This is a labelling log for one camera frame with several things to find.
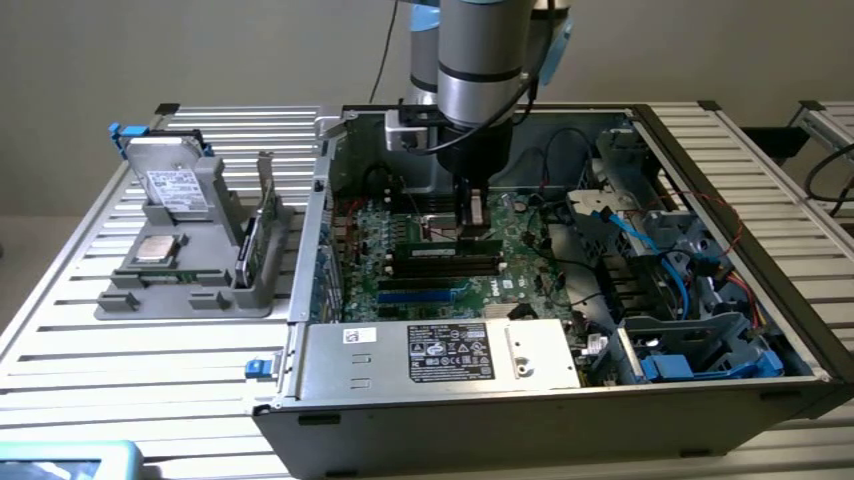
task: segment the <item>beige wall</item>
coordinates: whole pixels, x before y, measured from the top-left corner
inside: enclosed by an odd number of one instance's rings
[[[716,99],[744,123],[854,99],[851,0],[578,0],[543,100]],[[185,104],[363,102],[391,0],[0,0],[0,213],[75,215],[111,121]],[[379,90],[407,82],[402,8]]]

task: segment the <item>motherboard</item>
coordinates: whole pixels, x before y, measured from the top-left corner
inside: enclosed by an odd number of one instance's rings
[[[400,194],[351,204],[337,230],[343,321],[570,318],[563,273],[522,241],[540,227],[530,198],[494,193],[487,203],[492,227],[471,243],[456,241],[443,199]]]

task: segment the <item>robotic arm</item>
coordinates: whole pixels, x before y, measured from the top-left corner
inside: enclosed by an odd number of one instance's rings
[[[535,96],[547,58],[562,54],[552,40],[562,32],[568,36],[568,3],[442,0],[439,12],[415,6],[412,100],[435,106],[403,105],[388,112],[387,144],[435,154],[454,175],[460,240],[490,229],[488,179],[507,164],[516,102],[526,92]],[[548,63],[556,67],[556,59]],[[436,145],[428,147],[431,127]]]

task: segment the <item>circuit board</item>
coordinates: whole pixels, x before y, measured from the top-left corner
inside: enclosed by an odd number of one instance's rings
[[[487,199],[492,228],[482,237],[483,245],[490,242],[499,245],[500,271],[495,275],[446,278],[447,289],[432,297],[423,294],[411,297],[406,291],[383,293],[380,285],[391,278],[383,264],[390,252],[400,248],[414,256],[452,255],[458,250],[454,214],[392,214],[375,201],[352,212],[355,233],[343,269],[345,322],[506,316],[508,309],[520,303],[531,306],[539,318],[570,318],[566,294],[555,291],[551,298],[548,295],[560,270],[520,240],[528,224],[538,225],[528,222],[531,211],[516,211],[527,210],[527,197],[503,195],[502,198],[502,194],[491,194]],[[511,207],[514,203],[519,205],[516,210]]]

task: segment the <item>blue cable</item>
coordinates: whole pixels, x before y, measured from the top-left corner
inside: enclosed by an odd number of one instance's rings
[[[640,240],[643,243],[646,243],[646,245],[650,247],[650,250],[652,250],[652,253],[655,255],[660,255],[662,252],[658,249],[658,245],[655,245],[655,241],[648,236],[643,235],[634,228],[631,228],[631,226],[626,222],[623,222],[623,220],[616,215],[612,214],[608,217],[608,220],[628,235],[631,235],[638,240]],[[664,270],[667,271],[667,273],[672,277],[672,279],[676,281],[676,287],[679,288],[679,295],[682,296],[682,320],[684,320],[688,317],[688,305],[690,305],[688,290],[687,290],[687,288],[684,288],[684,282],[682,281],[682,277],[679,276],[679,272],[676,272],[676,269],[674,268],[672,264],[670,263],[667,258],[664,258],[663,256],[662,256],[662,265],[664,267]]]

